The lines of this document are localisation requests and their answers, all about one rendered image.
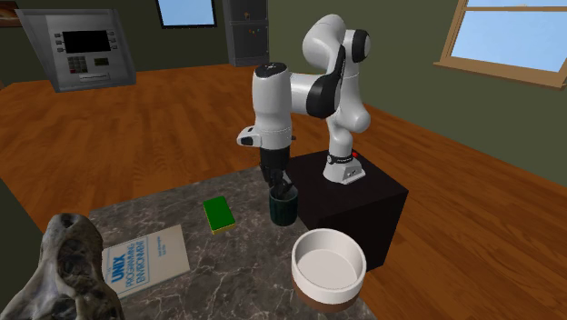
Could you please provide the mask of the wooden framed window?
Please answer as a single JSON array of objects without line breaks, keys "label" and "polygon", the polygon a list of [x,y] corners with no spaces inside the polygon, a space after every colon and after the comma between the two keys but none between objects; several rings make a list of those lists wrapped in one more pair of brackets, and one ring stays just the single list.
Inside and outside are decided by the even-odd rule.
[{"label": "wooden framed window", "polygon": [[567,0],[459,0],[438,66],[567,88]]}]

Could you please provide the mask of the grey stone skull figure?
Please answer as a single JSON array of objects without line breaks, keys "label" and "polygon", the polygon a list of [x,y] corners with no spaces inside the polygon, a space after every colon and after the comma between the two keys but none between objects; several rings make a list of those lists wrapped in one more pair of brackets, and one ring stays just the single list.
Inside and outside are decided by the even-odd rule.
[{"label": "grey stone skull figure", "polygon": [[125,320],[116,292],[103,277],[103,244],[87,217],[54,215],[34,274],[0,320]]}]

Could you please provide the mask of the grey cash machine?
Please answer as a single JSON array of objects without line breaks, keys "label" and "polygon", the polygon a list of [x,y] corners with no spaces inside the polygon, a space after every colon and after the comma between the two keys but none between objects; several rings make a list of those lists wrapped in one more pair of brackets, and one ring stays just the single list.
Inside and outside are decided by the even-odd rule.
[{"label": "grey cash machine", "polygon": [[115,9],[17,9],[16,14],[57,93],[136,83]]}]

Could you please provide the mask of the dark framed window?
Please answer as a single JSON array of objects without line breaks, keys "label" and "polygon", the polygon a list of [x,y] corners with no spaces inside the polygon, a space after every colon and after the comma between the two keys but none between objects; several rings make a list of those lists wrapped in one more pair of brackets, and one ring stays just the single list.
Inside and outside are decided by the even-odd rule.
[{"label": "dark framed window", "polygon": [[162,28],[217,27],[214,0],[155,0]]}]

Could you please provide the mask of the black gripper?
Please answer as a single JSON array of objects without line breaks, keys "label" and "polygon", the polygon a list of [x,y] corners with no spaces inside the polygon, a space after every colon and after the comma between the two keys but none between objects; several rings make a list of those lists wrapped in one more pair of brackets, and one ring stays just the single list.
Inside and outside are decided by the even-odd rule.
[{"label": "black gripper", "polygon": [[290,147],[281,149],[260,149],[260,168],[264,181],[269,183],[272,197],[284,197],[293,183],[284,177],[290,159]]}]

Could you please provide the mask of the green and yellow sponge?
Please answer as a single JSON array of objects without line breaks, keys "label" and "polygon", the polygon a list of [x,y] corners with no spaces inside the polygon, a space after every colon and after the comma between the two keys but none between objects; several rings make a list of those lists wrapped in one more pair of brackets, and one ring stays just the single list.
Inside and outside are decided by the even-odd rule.
[{"label": "green and yellow sponge", "polygon": [[213,235],[235,226],[234,216],[224,196],[205,200],[203,205]]}]

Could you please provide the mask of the dark grey cabinet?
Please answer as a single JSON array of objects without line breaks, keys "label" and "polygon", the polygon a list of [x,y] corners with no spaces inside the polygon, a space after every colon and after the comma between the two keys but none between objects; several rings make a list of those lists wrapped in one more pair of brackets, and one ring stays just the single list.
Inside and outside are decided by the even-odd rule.
[{"label": "dark grey cabinet", "polygon": [[223,0],[229,63],[267,64],[269,56],[268,0]]}]

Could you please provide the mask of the dark green cup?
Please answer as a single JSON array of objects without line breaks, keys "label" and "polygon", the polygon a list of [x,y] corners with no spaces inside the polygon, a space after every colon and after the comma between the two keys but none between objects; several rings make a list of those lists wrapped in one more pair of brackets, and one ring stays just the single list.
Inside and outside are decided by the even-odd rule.
[{"label": "dark green cup", "polygon": [[295,222],[298,216],[298,190],[294,184],[270,189],[269,213],[276,225],[288,226]]}]

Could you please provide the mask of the white bowl with brown base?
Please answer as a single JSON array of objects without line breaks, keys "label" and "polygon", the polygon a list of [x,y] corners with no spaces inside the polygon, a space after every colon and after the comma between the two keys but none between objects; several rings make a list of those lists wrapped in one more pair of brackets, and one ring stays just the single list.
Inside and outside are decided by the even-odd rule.
[{"label": "white bowl with brown base", "polygon": [[362,248],[340,231],[313,229],[293,245],[293,288],[303,302],[320,312],[338,313],[353,305],[365,273]]}]

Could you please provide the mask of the black robot stand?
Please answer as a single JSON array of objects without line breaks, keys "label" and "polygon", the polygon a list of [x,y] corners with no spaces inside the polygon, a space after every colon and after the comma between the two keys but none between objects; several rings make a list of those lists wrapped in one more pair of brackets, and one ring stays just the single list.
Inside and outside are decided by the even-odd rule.
[{"label": "black robot stand", "polygon": [[409,190],[362,155],[365,176],[349,185],[323,177],[327,153],[293,157],[286,173],[298,189],[305,226],[349,235],[363,249],[368,271],[384,264]]}]

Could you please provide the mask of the brown wall picture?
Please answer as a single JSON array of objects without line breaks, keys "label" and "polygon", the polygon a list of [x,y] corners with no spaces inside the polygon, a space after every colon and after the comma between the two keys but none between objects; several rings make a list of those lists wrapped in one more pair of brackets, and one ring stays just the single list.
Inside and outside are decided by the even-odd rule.
[{"label": "brown wall picture", "polygon": [[15,10],[18,5],[14,0],[0,0],[0,27],[21,27]]}]

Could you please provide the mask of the white book with blue print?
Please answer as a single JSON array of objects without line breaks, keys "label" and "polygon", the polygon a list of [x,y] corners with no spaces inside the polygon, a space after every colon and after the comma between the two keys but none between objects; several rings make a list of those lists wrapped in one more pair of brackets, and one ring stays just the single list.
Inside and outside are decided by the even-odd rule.
[{"label": "white book with blue print", "polygon": [[102,258],[104,280],[119,299],[190,270],[180,225],[110,246]]}]

